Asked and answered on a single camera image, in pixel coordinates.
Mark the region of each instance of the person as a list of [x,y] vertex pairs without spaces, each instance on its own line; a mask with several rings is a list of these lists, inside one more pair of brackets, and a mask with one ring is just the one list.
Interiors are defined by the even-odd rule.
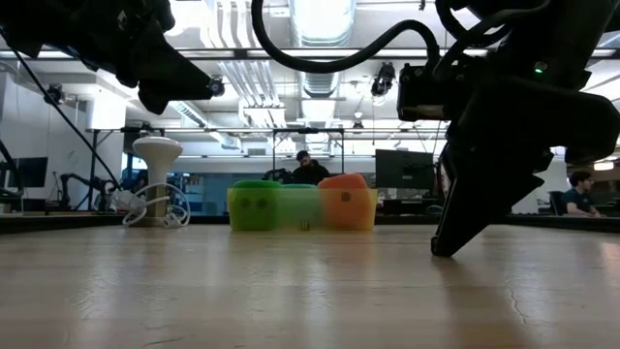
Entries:
[[312,159],[307,151],[299,151],[297,161],[299,162],[299,168],[293,172],[295,183],[317,185],[320,181],[329,177],[329,171],[319,165],[317,160]]
[[562,195],[562,203],[566,205],[566,213],[601,217],[588,195],[594,183],[592,176],[585,171],[578,171],[571,174],[569,182],[573,189]]
[[131,184],[130,191],[132,193],[136,193],[137,191],[139,191],[140,189],[142,189],[143,187],[147,185],[148,185],[148,171],[140,170],[138,171],[138,175],[136,179],[134,179],[133,183]]

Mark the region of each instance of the chair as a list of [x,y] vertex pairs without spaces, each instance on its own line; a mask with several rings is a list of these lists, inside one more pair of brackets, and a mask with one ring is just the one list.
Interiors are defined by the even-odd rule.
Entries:
[[550,191],[549,192],[549,202],[551,203],[551,210],[555,213],[555,215],[561,216],[567,213],[566,205],[562,202],[562,195],[564,195],[561,191]]

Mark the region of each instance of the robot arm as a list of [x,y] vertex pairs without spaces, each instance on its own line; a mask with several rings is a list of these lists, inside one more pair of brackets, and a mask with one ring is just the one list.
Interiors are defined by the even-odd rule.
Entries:
[[[0,161],[0,199],[10,198],[10,199],[19,199],[23,196],[23,183],[21,182],[21,175],[17,170],[16,162],[11,157],[9,150],[4,146],[4,143],[0,141],[0,154],[4,157],[6,161]],[[17,191],[9,191],[4,189],[4,182],[6,180],[6,173],[8,171],[12,171],[15,176],[15,185],[17,186]]]
[[[401,71],[398,115],[406,121],[450,121],[441,156],[449,189],[431,241],[434,254],[448,257],[543,184],[534,174],[548,167],[552,146],[566,147],[566,161],[574,164],[613,152],[620,114],[606,98],[579,90],[589,79],[584,69],[599,39],[618,29],[619,2],[437,0],[442,23],[457,39],[441,60],[432,33],[414,20],[394,25],[350,57],[313,62],[290,57],[269,40],[263,0],[252,2],[252,19],[265,51],[278,63],[306,73],[352,68],[404,30],[422,36],[428,61]],[[466,7],[481,19],[469,30],[451,14]],[[464,54],[465,48],[502,39],[485,57]]]
[[75,179],[78,182],[84,184],[85,186],[87,186],[88,188],[97,190],[98,192],[101,193],[102,198],[105,196],[106,191],[107,191],[107,184],[111,183],[113,185],[113,182],[109,179],[101,179],[99,177],[95,177],[93,178],[92,181],[90,181],[89,179],[86,179],[84,177],[81,177],[77,174],[61,174],[60,175],[60,182],[62,185],[62,199],[60,201],[60,205],[63,207],[66,207],[69,205],[69,202],[71,201],[71,198],[69,197],[69,179]]
[[210,99],[210,77],[172,48],[168,0],[5,0],[0,34],[10,48],[36,58],[43,45],[62,50],[91,70],[116,74],[162,113],[169,101]]

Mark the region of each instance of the metal frame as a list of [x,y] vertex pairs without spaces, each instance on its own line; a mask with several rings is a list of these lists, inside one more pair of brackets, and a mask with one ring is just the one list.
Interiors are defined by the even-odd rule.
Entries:
[[[296,58],[315,59],[315,60],[334,60],[341,59],[354,54],[362,48],[281,48],[284,52]],[[474,48],[466,49],[465,53],[475,56],[484,55],[494,48]],[[180,48],[177,50],[181,55],[190,61],[265,61],[271,60],[266,52],[261,48]],[[596,48],[592,59],[618,59],[620,57],[619,48]],[[16,60],[15,54],[10,49],[0,49],[0,58],[4,60]],[[426,48],[383,48],[369,60],[426,60]],[[78,61],[68,54],[54,49],[44,49],[39,54],[37,60],[41,61]]]
[[[42,216],[42,217],[0,217],[3,229],[0,235],[40,232],[60,229],[86,227],[118,226],[122,215],[102,214],[89,216]],[[376,225],[436,225],[440,221],[434,216],[377,216]],[[195,216],[190,224],[222,225],[230,224],[229,216]],[[581,218],[558,216],[508,215],[491,224],[507,224],[524,227],[557,229],[558,233],[568,230],[590,231],[593,233],[620,234],[620,218]]]
[[134,154],[127,154],[127,175],[129,175],[130,179],[134,178]]
[[290,128],[286,128],[286,129],[273,129],[272,131],[272,137],[273,137],[273,146],[271,148],[271,158],[272,158],[272,162],[273,162],[273,170],[275,170],[275,147],[277,146],[276,142],[276,135],[279,133],[299,133],[300,135],[316,135],[319,133],[338,133],[340,134],[341,137],[341,147],[342,147],[342,151],[341,151],[341,161],[342,161],[342,174],[344,174],[345,172],[345,129],[343,128],[299,128],[299,129],[290,129]]
[[[99,144],[101,144],[105,139],[103,139],[101,141],[101,143],[97,142],[97,139],[99,138],[99,133],[101,131],[99,130],[93,130],[93,152],[91,154],[91,158],[90,158],[90,182],[92,183],[93,179],[95,179],[95,166],[97,164],[97,146],[99,146]],[[88,200],[88,210],[92,211],[93,210],[93,187],[92,186],[88,186],[88,196],[87,196]]]

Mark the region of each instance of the desk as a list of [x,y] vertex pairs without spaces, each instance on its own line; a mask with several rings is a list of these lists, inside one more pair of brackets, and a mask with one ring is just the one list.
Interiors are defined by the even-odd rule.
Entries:
[[378,210],[383,215],[424,215],[429,206],[437,205],[437,199],[422,200],[384,200],[383,207]]
[[0,237],[7,348],[613,348],[620,236],[490,226]]
[[617,205],[594,205],[594,208],[601,214],[608,216],[617,216],[619,213]]

